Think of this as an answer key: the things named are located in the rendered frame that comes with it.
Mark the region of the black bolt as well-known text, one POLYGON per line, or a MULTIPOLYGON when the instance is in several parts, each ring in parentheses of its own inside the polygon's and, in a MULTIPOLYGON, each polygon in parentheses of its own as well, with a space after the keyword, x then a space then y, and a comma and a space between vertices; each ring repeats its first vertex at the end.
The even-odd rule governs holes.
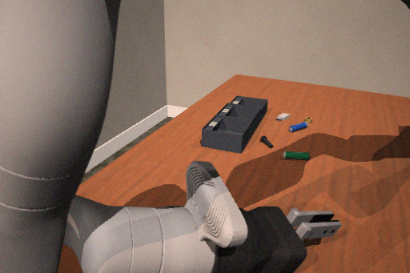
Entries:
POLYGON ((262 143, 266 143, 270 148, 273 148, 273 145, 267 140, 267 137, 264 135, 260 138, 262 143))

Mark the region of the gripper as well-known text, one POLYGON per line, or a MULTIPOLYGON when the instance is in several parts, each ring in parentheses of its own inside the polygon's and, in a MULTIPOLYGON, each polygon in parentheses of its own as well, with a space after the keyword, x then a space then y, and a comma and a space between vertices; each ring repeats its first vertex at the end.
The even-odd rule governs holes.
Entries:
POLYGON ((332 237, 342 226, 332 211, 245 211, 210 162, 193 161, 186 184, 185 206, 151 207, 163 237, 159 273, 294 273, 307 257, 305 238, 332 237))

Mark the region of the dark grey rack of three bins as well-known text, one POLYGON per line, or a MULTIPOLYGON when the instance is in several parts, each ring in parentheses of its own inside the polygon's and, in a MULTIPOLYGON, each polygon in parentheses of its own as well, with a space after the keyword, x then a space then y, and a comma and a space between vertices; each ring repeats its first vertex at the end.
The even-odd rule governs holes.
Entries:
POLYGON ((202 147, 242 154, 267 113, 267 101, 236 96, 202 128, 202 147))

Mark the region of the green aa battery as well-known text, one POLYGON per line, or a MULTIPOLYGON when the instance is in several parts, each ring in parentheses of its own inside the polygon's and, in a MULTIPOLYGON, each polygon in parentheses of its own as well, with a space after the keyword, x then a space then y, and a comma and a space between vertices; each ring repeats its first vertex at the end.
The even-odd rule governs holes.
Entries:
POLYGON ((284 159, 309 160, 309 153, 307 153, 307 152, 284 151, 283 152, 283 158, 284 159))

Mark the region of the grey usb stick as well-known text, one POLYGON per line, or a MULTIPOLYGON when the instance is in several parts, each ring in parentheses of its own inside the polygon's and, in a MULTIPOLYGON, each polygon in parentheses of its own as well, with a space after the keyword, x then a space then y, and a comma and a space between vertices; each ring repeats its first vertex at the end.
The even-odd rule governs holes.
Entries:
POLYGON ((283 114, 278 115, 278 117, 276 118, 276 120, 281 121, 281 120, 285 120, 285 119, 287 119, 287 118, 290 118, 290 115, 289 115, 289 114, 286 114, 286 113, 283 113, 283 114))

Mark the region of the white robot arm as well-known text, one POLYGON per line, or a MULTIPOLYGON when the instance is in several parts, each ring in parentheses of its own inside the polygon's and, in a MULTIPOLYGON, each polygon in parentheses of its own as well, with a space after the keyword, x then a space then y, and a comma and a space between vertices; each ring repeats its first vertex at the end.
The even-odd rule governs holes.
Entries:
POLYGON ((150 207, 76 195, 107 112, 121 0, 0 0, 0 273, 159 273, 150 207), (66 233, 66 234, 65 234, 66 233))

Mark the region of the blue aa battery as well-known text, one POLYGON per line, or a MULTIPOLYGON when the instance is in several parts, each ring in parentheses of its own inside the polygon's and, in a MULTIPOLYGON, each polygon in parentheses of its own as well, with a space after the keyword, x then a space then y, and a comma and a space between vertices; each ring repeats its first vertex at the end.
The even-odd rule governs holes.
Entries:
POLYGON ((289 130, 290 130, 290 132, 294 132, 294 131, 301 130, 301 129, 306 128, 306 127, 308 127, 308 124, 306 122, 302 122, 302 123, 298 123, 298 124, 295 124, 293 126, 290 126, 289 130))

